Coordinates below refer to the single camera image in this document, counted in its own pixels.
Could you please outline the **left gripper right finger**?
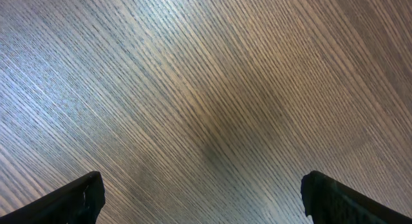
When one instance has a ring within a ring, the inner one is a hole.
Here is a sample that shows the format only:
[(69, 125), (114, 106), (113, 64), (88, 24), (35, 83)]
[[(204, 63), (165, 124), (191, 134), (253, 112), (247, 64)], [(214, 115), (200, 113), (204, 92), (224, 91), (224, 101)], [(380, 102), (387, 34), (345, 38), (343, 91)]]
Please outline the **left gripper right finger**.
[(411, 218), (319, 171), (303, 176), (301, 197), (314, 224), (411, 224)]

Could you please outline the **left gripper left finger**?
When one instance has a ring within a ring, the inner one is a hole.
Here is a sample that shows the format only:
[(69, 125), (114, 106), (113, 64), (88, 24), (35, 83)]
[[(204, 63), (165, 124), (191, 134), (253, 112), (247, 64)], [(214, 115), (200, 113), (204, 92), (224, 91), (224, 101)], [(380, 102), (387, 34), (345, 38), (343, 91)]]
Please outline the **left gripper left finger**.
[(95, 224), (106, 203), (102, 176), (98, 171), (1, 217), (1, 224)]

